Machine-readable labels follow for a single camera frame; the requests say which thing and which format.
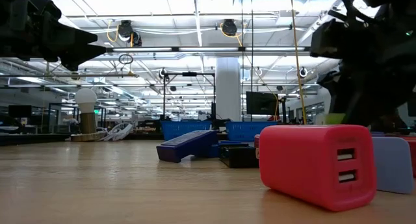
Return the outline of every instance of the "wooden table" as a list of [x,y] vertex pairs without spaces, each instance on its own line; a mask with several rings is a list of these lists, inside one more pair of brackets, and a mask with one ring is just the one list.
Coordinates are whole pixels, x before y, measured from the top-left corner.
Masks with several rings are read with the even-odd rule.
[[416,193],[333,213],[268,190],[258,169],[159,162],[157,143],[0,147],[0,223],[416,223]]

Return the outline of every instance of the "blue plastic bin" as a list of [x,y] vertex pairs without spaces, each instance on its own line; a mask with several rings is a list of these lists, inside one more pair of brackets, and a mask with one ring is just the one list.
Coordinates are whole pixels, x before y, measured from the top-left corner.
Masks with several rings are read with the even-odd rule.
[[240,142],[254,142],[254,136],[268,126],[277,125],[275,121],[259,122],[227,122],[228,140]]
[[202,122],[178,122],[178,121],[163,121],[162,131],[164,140],[171,140],[198,130],[209,130],[211,128],[210,121]]

